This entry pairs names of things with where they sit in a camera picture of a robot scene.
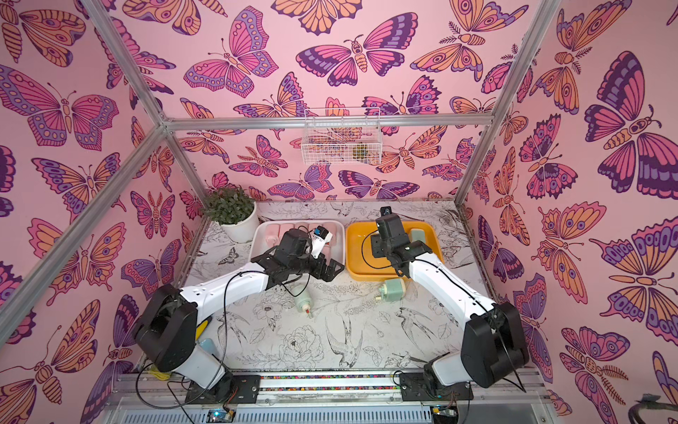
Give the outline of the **green sharpener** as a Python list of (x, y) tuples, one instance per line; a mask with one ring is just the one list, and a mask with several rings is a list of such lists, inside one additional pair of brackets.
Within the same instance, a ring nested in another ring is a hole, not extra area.
[(426, 231), (420, 228), (412, 228), (410, 229), (410, 239), (411, 242), (421, 242), (421, 243), (427, 243), (427, 235)]
[(375, 299), (384, 302), (398, 302), (405, 297), (406, 290), (407, 287), (404, 279), (388, 279), (378, 287), (378, 294), (375, 296)]
[(312, 309), (314, 306), (314, 302), (308, 289), (304, 289), (297, 294), (297, 296), (295, 297), (295, 305), (296, 308), (298, 309), (298, 312), (304, 314), (308, 318), (313, 317)]

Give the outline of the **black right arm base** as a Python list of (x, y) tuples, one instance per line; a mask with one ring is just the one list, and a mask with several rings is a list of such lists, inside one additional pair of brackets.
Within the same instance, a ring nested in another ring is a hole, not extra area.
[(445, 386), (439, 383), (432, 371), (402, 371), (393, 374), (393, 383), (400, 389), (403, 401), (450, 402), (474, 399), (469, 383)]

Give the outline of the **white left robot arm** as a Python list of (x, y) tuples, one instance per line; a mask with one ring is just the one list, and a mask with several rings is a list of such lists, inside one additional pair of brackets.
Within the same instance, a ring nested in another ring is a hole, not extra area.
[(318, 226), (312, 231), (293, 228), (281, 241), (245, 266), (206, 283), (178, 289), (159, 288), (131, 335), (146, 357), (163, 373), (178, 373), (204, 390), (227, 380), (225, 358), (205, 351), (197, 330), (213, 314), (247, 296), (264, 293), (292, 276), (332, 281), (344, 270), (322, 253), (333, 234)]

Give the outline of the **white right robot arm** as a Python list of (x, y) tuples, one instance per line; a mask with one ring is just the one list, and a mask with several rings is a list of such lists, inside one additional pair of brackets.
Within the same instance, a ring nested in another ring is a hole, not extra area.
[(521, 316), (510, 303), (497, 303), (471, 288), (443, 264), (431, 247), (410, 240), (399, 215), (383, 207), (376, 219), (378, 252), (400, 277), (432, 293), (462, 326), (462, 347), (424, 367), (430, 392), (459, 383), (489, 388), (516, 375), (530, 361)]

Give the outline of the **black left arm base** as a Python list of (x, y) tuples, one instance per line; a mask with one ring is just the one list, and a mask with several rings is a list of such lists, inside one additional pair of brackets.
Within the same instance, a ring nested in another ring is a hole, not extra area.
[(261, 375), (227, 373), (212, 389), (191, 383), (185, 396), (189, 405), (255, 404), (261, 388)]

